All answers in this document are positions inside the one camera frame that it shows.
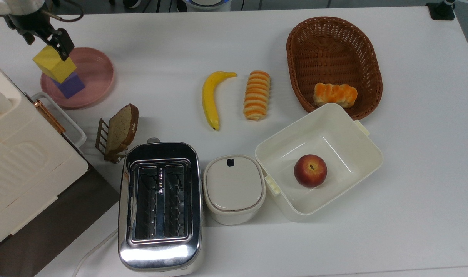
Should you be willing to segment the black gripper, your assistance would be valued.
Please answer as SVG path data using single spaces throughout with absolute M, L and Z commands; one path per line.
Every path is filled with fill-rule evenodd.
M 74 43 L 67 30 L 63 28 L 55 30 L 50 23 L 50 17 L 46 14 L 5 15 L 4 19 L 7 26 L 11 30 L 16 30 L 28 45 L 32 45 L 35 37 L 39 37 L 57 51 L 62 61 L 66 61 L 74 49 Z

